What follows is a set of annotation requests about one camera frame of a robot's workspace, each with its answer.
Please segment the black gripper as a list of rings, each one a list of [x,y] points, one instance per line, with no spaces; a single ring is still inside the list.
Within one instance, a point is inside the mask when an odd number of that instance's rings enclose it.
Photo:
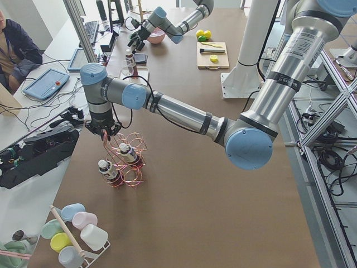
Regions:
[[[110,142],[111,136],[116,135],[122,128],[114,119],[104,120],[103,122],[97,120],[87,120],[85,127],[93,134],[103,137],[104,142]]]
[[[139,30],[132,33],[129,36],[128,47],[132,47],[132,53],[140,52],[145,46],[144,40],[147,40],[150,36],[150,32],[144,27],[141,26]]]

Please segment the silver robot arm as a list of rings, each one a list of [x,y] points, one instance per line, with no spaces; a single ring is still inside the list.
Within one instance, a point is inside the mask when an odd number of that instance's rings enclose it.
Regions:
[[[240,99],[257,90],[252,105],[237,119],[214,116],[155,91],[148,83],[113,77],[101,64],[89,63],[80,69],[90,113],[87,129],[100,136],[116,135],[121,125],[113,118],[113,104],[144,108],[185,130],[209,136],[225,149],[233,165],[261,168],[272,156],[279,120],[317,57],[356,14],[355,1],[288,1],[286,30],[274,65],[260,79],[257,69],[278,7],[278,1],[252,2],[237,64],[220,76],[224,99]]]
[[[129,36],[127,46],[134,53],[141,51],[144,47],[144,41],[149,38],[156,28],[161,29],[174,44],[179,44],[184,38],[184,34],[207,18],[214,9],[214,1],[201,0],[194,2],[197,5],[196,9],[176,24],[168,19],[167,12],[162,7],[157,7],[147,19],[144,19],[136,27],[137,30]]]

